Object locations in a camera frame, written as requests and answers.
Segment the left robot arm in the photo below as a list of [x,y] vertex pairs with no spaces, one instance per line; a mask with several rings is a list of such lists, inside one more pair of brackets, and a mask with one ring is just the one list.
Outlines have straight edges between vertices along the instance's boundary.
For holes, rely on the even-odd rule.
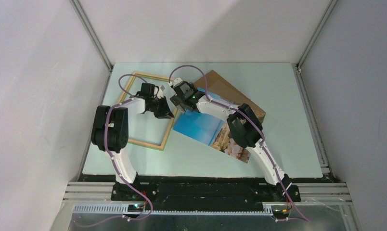
[[141,89],[129,99],[113,106],[99,105],[96,109],[91,142],[99,150],[107,152],[116,171],[117,181],[126,184],[123,194],[129,200],[141,196],[141,186],[134,183],[137,171],[127,154],[123,152],[129,141],[129,120],[145,112],[158,119],[173,119],[163,85],[142,83]]

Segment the seaside landscape photo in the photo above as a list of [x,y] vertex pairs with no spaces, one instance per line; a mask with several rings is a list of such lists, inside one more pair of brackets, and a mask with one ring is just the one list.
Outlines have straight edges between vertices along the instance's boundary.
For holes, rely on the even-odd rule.
[[249,161],[250,152],[233,140],[225,120],[187,110],[179,116],[173,130],[244,163]]

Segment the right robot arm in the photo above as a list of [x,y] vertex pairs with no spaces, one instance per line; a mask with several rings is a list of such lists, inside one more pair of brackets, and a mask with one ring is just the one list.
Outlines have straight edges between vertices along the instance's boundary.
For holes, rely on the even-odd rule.
[[175,92],[170,100],[180,111],[207,114],[227,122],[232,139],[250,152],[263,171],[265,181],[271,185],[269,194],[273,200],[282,201],[288,196],[292,181],[270,153],[262,124],[248,104],[215,99],[180,78],[169,81],[168,85]]

